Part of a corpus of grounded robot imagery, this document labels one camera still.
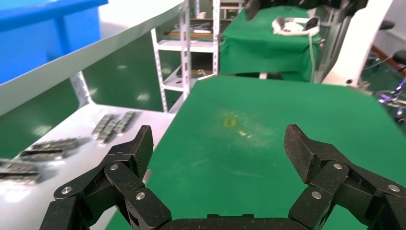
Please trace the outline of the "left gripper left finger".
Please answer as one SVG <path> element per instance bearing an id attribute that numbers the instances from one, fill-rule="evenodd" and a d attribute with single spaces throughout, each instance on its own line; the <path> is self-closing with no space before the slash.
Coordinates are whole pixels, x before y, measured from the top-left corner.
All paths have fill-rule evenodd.
<path id="1" fill-rule="evenodd" d="M 134 230 L 158 230 L 171 212 L 143 183 L 153 153 L 152 129 L 110 148 L 99 165 L 61 185 L 40 225 L 42 230 L 88 230 L 116 207 Z"/>

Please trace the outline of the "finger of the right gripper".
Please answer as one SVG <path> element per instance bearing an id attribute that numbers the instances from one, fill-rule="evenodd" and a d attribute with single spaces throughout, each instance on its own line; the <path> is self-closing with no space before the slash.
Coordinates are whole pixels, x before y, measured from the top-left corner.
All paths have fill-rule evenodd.
<path id="1" fill-rule="evenodd" d="M 246 19 L 252 20 L 262 7 L 262 0 L 247 0 L 246 1 Z"/>

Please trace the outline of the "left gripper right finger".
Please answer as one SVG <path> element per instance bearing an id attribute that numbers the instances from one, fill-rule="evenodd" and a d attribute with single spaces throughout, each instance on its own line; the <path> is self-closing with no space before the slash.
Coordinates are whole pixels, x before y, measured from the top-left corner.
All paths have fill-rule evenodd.
<path id="1" fill-rule="evenodd" d="M 286 127 L 285 153 L 307 188 L 288 217 L 309 230 L 323 228 L 336 206 L 370 230 L 406 227 L 406 189 L 364 169 L 332 144 L 310 139 L 298 125 Z"/>

